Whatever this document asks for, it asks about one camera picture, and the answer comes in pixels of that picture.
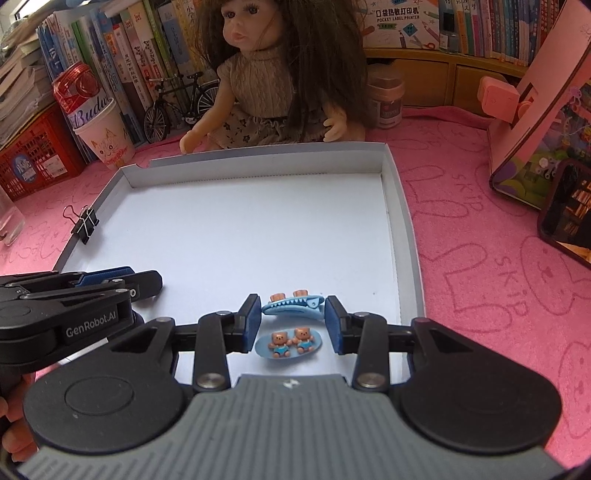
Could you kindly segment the person's left hand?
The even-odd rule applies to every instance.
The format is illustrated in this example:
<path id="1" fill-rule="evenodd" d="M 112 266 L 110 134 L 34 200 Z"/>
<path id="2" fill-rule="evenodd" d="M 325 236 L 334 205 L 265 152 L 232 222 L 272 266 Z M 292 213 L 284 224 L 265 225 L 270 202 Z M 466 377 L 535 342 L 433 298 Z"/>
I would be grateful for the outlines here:
<path id="1" fill-rule="evenodd" d="M 25 374 L 19 385 L 6 398 L 1 398 L 1 418 L 9 422 L 1 444 L 14 462 L 24 462 L 38 450 L 23 413 L 24 396 L 34 384 L 35 377 L 35 373 Z"/>

